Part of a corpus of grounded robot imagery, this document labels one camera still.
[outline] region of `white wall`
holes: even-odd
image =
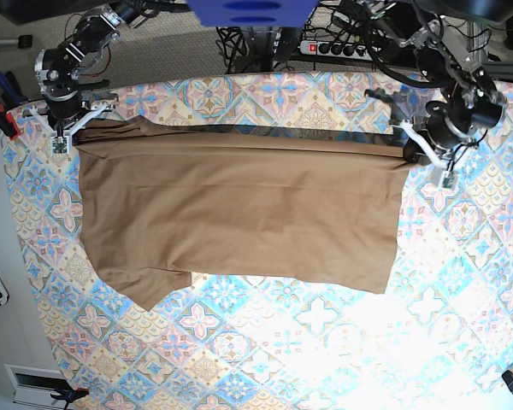
[[[0,396],[13,399],[4,363],[58,370],[38,318],[9,205],[0,146],[0,279],[9,301],[0,307]]]

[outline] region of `red clamp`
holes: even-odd
[[[21,131],[11,113],[6,112],[6,108],[0,103],[0,129],[11,141],[20,136]]]

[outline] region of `black clamp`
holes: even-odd
[[[65,404],[65,407],[63,410],[67,410],[68,409],[68,405],[70,403],[73,403],[75,401],[77,401],[78,399],[81,399],[82,397],[86,397],[87,395],[89,395],[89,390],[88,389],[58,389],[58,388],[55,388],[55,392],[58,393],[58,395],[51,395],[51,398],[52,399],[55,399],[55,400],[64,400],[67,402],[67,404]]]
[[[507,384],[507,388],[513,395],[513,372],[510,370],[506,371],[504,374],[502,374],[502,379],[505,381],[505,384]]]

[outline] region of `floral tile pattern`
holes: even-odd
[[[395,93],[397,112],[368,99],[368,88]],[[90,389],[78,408],[342,409],[375,391],[376,408],[417,409],[499,388],[513,367],[513,85],[500,88],[505,122],[468,154],[455,190],[437,191],[429,168],[410,172],[384,296],[195,272],[190,288],[150,312],[104,284],[81,246],[76,150],[49,155],[41,127],[16,109],[20,138],[1,137],[12,214],[57,364],[74,387]],[[324,140],[329,130],[388,133],[391,115],[419,114],[435,96],[379,73],[239,75],[115,92],[110,118],[301,126]]]

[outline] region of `blue object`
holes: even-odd
[[[317,0],[187,0],[203,26],[302,27]]]
[[[0,72],[0,88],[8,97],[13,100],[16,107],[24,103],[28,103],[28,98],[23,95],[19,95],[15,90],[15,86],[9,82],[7,77],[2,72]]]

